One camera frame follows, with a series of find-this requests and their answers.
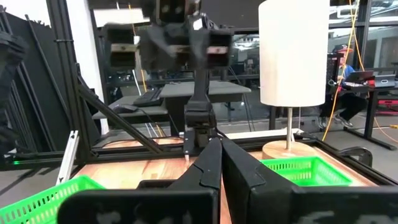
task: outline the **white wall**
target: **white wall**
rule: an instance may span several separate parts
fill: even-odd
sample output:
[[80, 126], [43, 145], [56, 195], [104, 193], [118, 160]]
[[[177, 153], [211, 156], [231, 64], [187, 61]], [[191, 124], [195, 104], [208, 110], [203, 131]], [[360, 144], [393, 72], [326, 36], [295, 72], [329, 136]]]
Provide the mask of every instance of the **white wall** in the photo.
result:
[[141, 9], [102, 9], [94, 10], [95, 22], [97, 27], [103, 27], [106, 23], [131, 24], [137, 22], [147, 22], [142, 16]]
[[21, 19], [25, 19], [25, 14], [28, 14], [30, 20], [50, 25], [46, 0], [0, 0], [0, 4], [7, 8], [6, 12]]
[[[67, 0], [70, 26], [76, 60], [80, 64], [81, 75], [101, 101], [104, 101], [100, 68], [95, 46], [93, 25], [87, 0]], [[101, 119], [102, 134], [109, 131], [107, 119]]]

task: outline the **cylindrical lamp shade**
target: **cylindrical lamp shade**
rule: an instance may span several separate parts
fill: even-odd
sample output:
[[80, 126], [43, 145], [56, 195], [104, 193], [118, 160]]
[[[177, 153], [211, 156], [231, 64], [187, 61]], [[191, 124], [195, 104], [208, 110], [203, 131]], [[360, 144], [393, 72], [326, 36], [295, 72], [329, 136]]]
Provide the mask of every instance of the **cylindrical lamp shade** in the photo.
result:
[[329, 1], [266, 0], [259, 6], [261, 103], [325, 102]]

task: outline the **lamp base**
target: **lamp base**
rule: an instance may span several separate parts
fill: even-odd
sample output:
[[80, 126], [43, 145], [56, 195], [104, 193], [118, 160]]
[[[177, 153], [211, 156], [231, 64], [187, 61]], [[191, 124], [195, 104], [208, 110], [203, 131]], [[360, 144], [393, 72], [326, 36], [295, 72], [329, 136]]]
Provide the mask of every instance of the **lamp base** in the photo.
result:
[[262, 147], [262, 159], [282, 159], [291, 157], [316, 156], [316, 150], [301, 142], [291, 142], [290, 150], [286, 141], [273, 141]]

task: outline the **black desk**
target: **black desk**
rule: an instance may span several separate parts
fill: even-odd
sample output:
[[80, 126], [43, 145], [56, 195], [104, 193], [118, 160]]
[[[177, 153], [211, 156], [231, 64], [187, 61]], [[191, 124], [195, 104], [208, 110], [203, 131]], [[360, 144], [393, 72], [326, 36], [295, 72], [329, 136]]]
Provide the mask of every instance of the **black desk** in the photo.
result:
[[[391, 90], [397, 90], [397, 89], [398, 89], [398, 83], [396, 82], [395, 87], [369, 89], [368, 91], [365, 91], [365, 93], [369, 92], [369, 99], [368, 99], [368, 109], [367, 109], [367, 113], [366, 113], [366, 122], [365, 122], [364, 133], [358, 132], [357, 129], [349, 129], [346, 127], [344, 127], [344, 130], [349, 132], [350, 134], [354, 134], [357, 137], [368, 140], [371, 143], [377, 144], [378, 146], [385, 147], [386, 149], [389, 149], [392, 151], [397, 150], [397, 148], [395, 146], [390, 145], [384, 141], [380, 141], [380, 140], [372, 137], [374, 117], [376, 115], [377, 104], [379, 101], [379, 98], [378, 98], [379, 92], [391, 91]], [[351, 91], [351, 90], [343, 90], [342, 92], [343, 93], [354, 93], [354, 91]]]
[[[179, 136], [179, 133], [185, 130], [184, 106], [193, 95], [193, 89], [194, 82], [170, 83], [166, 84], [160, 92], [160, 97], [164, 98], [166, 109], [171, 117], [172, 136]], [[242, 95], [250, 92], [249, 88], [234, 83], [210, 81], [209, 100], [212, 103], [240, 102]]]
[[[111, 103], [109, 107], [113, 108], [114, 106], [120, 104], [131, 105], [134, 102], [134, 100], [136, 100], [137, 98], [139, 98], [139, 96], [124, 96], [116, 100], [115, 102]], [[140, 109], [145, 111], [146, 114], [141, 110], [138, 110], [134, 113], [122, 113], [119, 114], [119, 116], [121, 116], [131, 124], [151, 123], [148, 116], [150, 116], [150, 119], [153, 122], [169, 121], [169, 114], [167, 112], [164, 102], [162, 106], [148, 106], [148, 107], [142, 107]], [[98, 112], [93, 115], [93, 119], [106, 119], [106, 116], [103, 113]]]

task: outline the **green basket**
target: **green basket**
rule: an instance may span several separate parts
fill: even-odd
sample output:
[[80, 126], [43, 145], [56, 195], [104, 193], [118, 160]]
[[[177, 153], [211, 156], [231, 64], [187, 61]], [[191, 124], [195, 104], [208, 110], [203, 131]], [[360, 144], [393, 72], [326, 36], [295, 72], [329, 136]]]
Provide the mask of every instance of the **green basket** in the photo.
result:
[[0, 223], [57, 223], [57, 210], [60, 204], [68, 196], [88, 189], [104, 189], [104, 187], [89, 177], [81, 175], [0, 209]]
[[319, 157], [263, 159], [261, 162], [291, 182], [303, 186], [349, 186], [353, 181]]

